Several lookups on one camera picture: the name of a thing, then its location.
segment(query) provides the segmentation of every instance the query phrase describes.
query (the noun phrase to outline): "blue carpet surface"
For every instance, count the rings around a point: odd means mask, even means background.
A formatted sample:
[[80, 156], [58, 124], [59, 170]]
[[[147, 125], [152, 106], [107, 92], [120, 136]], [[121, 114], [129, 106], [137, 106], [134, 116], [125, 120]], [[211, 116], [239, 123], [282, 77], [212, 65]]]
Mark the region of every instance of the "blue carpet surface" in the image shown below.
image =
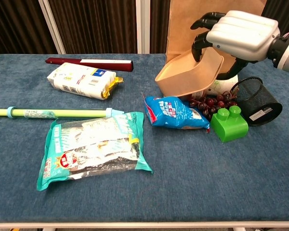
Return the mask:
[[[154, 79], [164, 54], [84, 54], [129, 59], [133, 72], [106, 101], [52, 88], [47, 75], [59, 55], [0, 55], [0, 108], [106, 108], [145, 112], [142, 93], [161, 97]], [[140, 170], [56, 182], [36, 190], [51, 120], [0, 117], [0, 222], [130, 222], [289, 220], [289, 73], [271, 61], [249, 64], [239, 78], [258, 76], [283, 111], [221, 143], [214, 132], [154, 128], [144, 120]]]

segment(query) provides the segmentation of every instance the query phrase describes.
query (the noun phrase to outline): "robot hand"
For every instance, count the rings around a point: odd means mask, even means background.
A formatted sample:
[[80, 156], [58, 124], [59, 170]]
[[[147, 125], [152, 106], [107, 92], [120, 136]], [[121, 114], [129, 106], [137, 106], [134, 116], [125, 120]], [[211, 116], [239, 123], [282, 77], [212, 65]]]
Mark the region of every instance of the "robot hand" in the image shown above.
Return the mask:
[[211, 12], [191, 26], [210, 29], [196, 36], [192, 54], [200, 61], [201, 50], [215, 47], [234, 57], [236, 62], [219, 80], [232, 78], [249, 63], [269, 58], [274, 67], [289, 72], [289, 33], [280, 36], [278, 21], [242, 11]]

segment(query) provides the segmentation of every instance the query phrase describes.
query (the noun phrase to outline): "green toy block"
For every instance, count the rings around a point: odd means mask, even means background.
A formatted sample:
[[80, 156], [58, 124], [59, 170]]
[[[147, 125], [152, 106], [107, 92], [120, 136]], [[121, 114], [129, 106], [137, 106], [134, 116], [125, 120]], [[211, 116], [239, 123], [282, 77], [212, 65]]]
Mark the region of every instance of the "green toy block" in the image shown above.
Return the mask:
[[229, 110], [221, 108], [213, 114], [210, 126], [222, 142], [246, 136], [249, 126], [240, 113], [241, 108], [231, 106]]

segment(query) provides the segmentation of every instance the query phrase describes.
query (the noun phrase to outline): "brown curtain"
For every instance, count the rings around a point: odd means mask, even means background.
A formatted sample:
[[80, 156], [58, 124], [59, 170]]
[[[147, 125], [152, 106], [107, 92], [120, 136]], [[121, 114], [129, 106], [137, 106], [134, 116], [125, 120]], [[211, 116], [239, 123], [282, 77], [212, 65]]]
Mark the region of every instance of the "brown curtain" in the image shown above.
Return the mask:
[[135, 0], [49, 0], [66, 53], [137, 53]]
[[166, 53], [170, 0], [150, 2], [150, 53]]
[[281, 35], [289, 32], [289, 0], [267, 0], [262, 16], [277, 20]]
[[37, 0], [0, 0], [1, 53], [57, 53]]

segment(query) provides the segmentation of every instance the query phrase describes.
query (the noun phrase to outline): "mesh pencil holder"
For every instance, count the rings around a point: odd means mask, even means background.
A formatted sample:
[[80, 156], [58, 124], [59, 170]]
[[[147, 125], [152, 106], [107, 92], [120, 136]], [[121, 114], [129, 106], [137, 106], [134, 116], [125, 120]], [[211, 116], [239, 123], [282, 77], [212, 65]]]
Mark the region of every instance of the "mesh pencil holder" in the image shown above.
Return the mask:
[[237, 82], [231, 91], [237, 92], [236, 102], [250, 126], [266, 124], [278, 117], [282, 111], [282, 105], [258, 77], [249, 77]]

